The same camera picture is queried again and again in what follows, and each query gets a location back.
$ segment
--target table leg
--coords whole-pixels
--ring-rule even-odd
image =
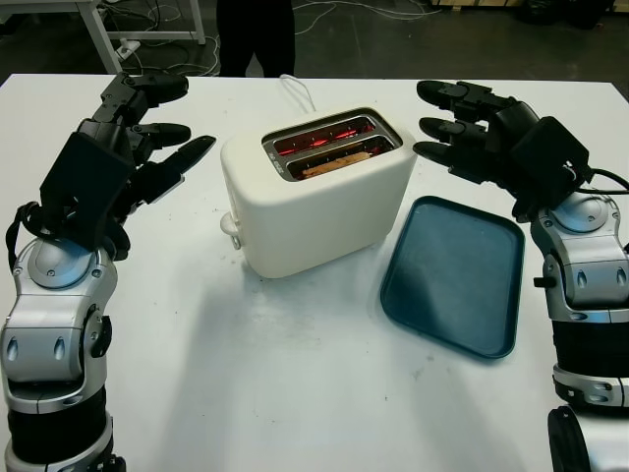
[[[199,42],[199,44],[205,44],[205,32],[203,31],[203,22],[200,18],[199,0],[190,0],[190,9],[193,12],[193,20],[195,20],[197,41]]]
[[[108,74],[117,74],[122,72],[122,66],[116,57],[116,51],[114,51],[111,41],[107,36],[107,30],[105,29],[100,15],[96,10],[97,1],[90,3],[77,3],[79,13],[83,21],[86,23],[87,30],[91,36],[91,40],[96,46],[100,60]]]

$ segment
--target power strip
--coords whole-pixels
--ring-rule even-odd
[[[129,59],[134,52],[138,50],[140,47],[139,41],[129,41],[125,38],[120,40],[120,47],[116,49],[116,55],[118,56],[118,60],[120,62],[126,61]]]

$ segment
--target metal frame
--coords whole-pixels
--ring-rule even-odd
[[[192,39],[205,44],[205,33],[200,18],[199,0],[190,0],[194,31],[123,31],[109,32],[105,29],[96,7],[101,0],[0,0],[0,15],[15,13],[63,13],[79,12],[86,24],[91,40],[96,46],[100,60],[108,74],[122,71],[122,65],[110,39]]]

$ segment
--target toaster lever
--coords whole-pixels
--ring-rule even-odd
[[[227,236],[231,236],[232,244],[234,245],[235,250],[239,250],[242,248],[242,244],[240,241],[240,236],[238,234],[238,226],[236,225],[236,221],[234,221],[234,217],[231,212],[226,212],[223,214],[222,218],[220,218],[220,229]]]

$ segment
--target robotic hand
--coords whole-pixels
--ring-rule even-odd
[[[629,194],[629,182],[590,168],[588,151],[568,130],[513,97],[464,82],[423,81],[417,91],[456,121],[421,119],[440,143],[417,143],[415,152],[451,174],[504,188],[544,255],[535,285],[545,289],[552,321],[555,391],[568,402],[548,415],[555,472],[629,471],[629,257],[608,196]],[[596,174],[626,190],[591,188]]]
[[[127,216],[183,182],[215,142],[200,137],[161,163],[148,162],[155,149],[185,143],[191,132],[140,120],[187,91],[188,80],[178,76],[116,76],[54,162],[41,206],[19,208],[7,231],[18,292],[0,339],[8,472],[126,470],[112,453],[105,410],[112,326],[104,310],[117,282],[113,262],[131,247]],[[16,256],[20,223],[36,239]]]

